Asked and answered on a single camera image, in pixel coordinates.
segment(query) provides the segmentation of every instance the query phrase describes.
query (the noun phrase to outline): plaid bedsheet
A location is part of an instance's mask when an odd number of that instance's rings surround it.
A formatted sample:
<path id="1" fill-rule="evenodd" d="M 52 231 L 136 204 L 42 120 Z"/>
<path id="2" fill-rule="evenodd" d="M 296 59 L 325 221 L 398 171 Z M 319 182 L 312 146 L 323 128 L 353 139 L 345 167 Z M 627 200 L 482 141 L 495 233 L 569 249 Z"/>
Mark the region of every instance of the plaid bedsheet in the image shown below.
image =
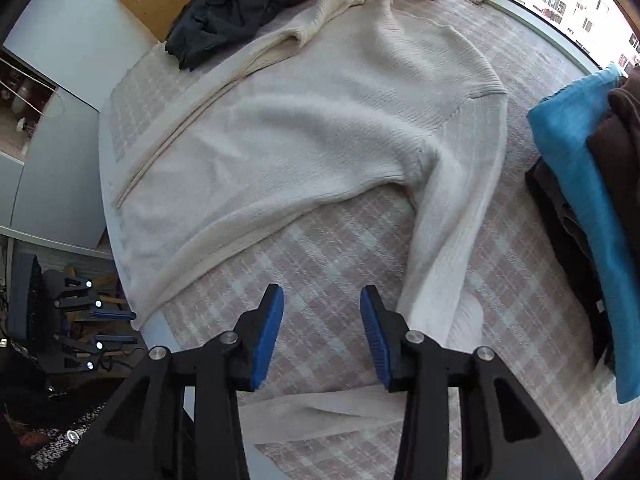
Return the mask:
<path id="1" fill-rule="evenodd" d="M 524 172 L 538 156 L 526 112 L 582 73 L 542 38 L 489 6 L 468 0 L 394 0 L 394 7 L 452 25 L 484 53 L 510 91 L 506 161 L 469 262 L 465 290 L 484 307 L 485 344 L 511 367 L 584 477 L 593 479 L 638 420 L 640 402 L 618 405 L 614 384 L 602 393 L 596 390 L 586 315 L 554 259 L 524 185 Z M 263 33 L 293 12 L 281 14 Z M 179 72 L 162 45 L 152 49 L 111 96 L 106 113 L 116 156 L 172 98 L 230 52 L 194 72 Z M 323 206 L 210 270 L 164 304 L 162 312 L 181 346 L 193 348 L 257 306 L 268 283 L 279 283 L 286 310 L 269 377 L 241 402 L 374 384 L 358 295 L 373 283 L 385 304 L 395 304 L 414 216 L 403 190 L 394 186 Z M 456 478 L 461 461 L 455 402 L 451 410 L 449 476 Z M 386 479 L 393 475 L 400 433 L 401 425 L 392 424 L 260 450 L 295 480 Z"/>

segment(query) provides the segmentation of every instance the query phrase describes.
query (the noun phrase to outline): blue folded cloth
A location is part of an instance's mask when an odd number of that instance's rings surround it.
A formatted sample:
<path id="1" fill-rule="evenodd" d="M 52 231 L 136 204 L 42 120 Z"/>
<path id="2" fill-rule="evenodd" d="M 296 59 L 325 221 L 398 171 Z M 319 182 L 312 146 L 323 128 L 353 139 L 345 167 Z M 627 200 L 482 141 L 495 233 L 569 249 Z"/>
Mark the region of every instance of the blue folded cloth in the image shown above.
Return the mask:
<path id="1" fill-rule="evenodd" d="M 620 70 L 612 63 L 542 99 L 527 119 L 545 162 L 587 235 L 611 323 L 618 402 L 640 395 L 640 283 L 618 215 L 586 138 L 609 109 Z"/>

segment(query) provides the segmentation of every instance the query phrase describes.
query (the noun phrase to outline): cabinet door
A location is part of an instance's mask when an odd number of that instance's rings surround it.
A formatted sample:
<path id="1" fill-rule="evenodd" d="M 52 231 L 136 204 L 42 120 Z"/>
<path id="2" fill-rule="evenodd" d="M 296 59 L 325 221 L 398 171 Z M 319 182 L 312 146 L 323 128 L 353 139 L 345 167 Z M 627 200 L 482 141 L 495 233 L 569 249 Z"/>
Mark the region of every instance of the cabinet door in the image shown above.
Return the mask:
<path id="1" fill-rule="evenodd" d="M 105 229 L 98 112 L 62 88 L 58 94 L 50 99 L 29 146 L 11 227 L 95 248 Z"/>
<path id="2" fill-rule="evenodd" d="M 22 163 L 0 152 L 0 224 L 11 225 L 15 192 L 22 173 Z"/>

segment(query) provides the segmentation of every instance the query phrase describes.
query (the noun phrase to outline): silver bolt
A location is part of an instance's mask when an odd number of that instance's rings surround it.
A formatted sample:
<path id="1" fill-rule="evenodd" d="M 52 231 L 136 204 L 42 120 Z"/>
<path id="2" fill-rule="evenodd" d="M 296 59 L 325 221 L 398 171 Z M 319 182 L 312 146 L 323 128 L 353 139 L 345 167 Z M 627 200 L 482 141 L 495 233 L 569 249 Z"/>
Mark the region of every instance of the silver bolt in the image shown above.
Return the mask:
<path id="1" fill-rule="evenodd" d="M 232 345 L 236 341 L 238 341 L 238 334 L 233 330 L 227 330 L 220 334 L 220 342 L 224 345 Z"/>
<path id="2" fill-rule="evenodd" d="M 488 346 L 479 346 L 476 349 L 476 354 L 482 359 L 482 361 L 491 361 L 495 357 L 495 352 Z"/>
<path id="3" fill-rule="evenodd" d="M 69 430 L 66 432 L 66 439 L 72 444 L 77 444 L 80 442 L 80 435 L 78 435 L 74 430 Z"/>
<path id="4" fill-rule="evenodd" d="M 424 341 L 424 334 L 422 332 L 420 332 L 419 330 L 409 330 L 409 332 L 404 334 L 404 338 L 409 343 L 420 344 L 421 342 Z"/>
<path id="5" fill-rule="evenodd" d="M 164 346 L 154 346 L 151 350 L 149 350 L 149 357 L 153 359 L 153 361 L 159 361 L 163 359 L 166 355 L 166 348 Z"/>

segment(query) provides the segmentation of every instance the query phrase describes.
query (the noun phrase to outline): white building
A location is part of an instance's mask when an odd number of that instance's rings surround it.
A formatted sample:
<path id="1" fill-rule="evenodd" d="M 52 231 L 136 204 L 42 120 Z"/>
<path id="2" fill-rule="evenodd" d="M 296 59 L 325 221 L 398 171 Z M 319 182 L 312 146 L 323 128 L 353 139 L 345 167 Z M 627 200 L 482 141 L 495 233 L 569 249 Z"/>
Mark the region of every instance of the white building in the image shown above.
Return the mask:
<path id="1" fill-rule="evenodd" d="M 640 62 L 640 44 L 613 0 L 515 0 L 581 46 L 600 66 Z"/>

